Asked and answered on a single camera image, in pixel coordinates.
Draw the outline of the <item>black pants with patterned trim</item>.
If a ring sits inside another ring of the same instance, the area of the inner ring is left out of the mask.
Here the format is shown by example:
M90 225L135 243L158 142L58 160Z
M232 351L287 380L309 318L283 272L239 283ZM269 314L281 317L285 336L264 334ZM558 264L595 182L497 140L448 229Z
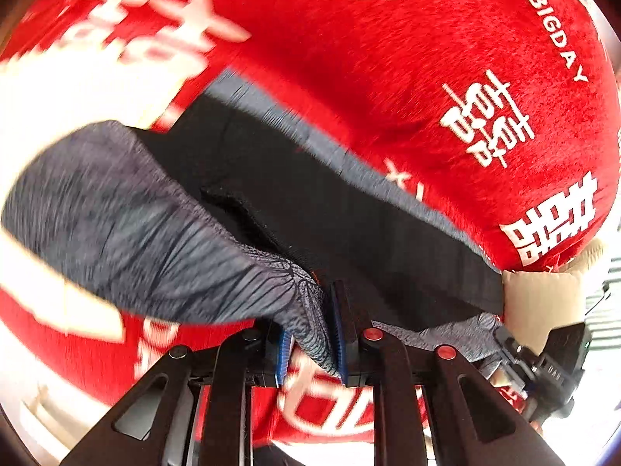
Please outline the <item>black pants with patterned trim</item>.
M327 291L404 344L500 359L498 270L463 230L232 71L166 134L92 122L25 162L1 207L19 248L139 316L268 318L328 371Z

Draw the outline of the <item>beige pillow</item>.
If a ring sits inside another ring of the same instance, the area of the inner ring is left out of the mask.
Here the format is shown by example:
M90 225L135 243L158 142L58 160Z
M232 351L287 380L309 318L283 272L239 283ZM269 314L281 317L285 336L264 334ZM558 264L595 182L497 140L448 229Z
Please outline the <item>beige pillow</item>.
M603 261L604 251L604 242L593 239L576 258L553 273L502 274L503 323L520 344L538 355L553 329L584 320L584 282Z

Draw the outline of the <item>red bedspread with white characters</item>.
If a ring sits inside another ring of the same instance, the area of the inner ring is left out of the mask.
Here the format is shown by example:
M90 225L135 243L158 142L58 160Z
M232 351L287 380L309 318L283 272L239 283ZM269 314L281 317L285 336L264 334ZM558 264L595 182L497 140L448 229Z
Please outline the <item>red bedspread with white characters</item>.
M106 119L166 134L226 71L463 230L498 270L499 327L505 271L560 270L615 213L618 84L582 0L1 0L1 207L44 144ZM2 400L65 448L170 347L256 319L129 313L1 225ZM371 391L293 341L255 443L371 442Z

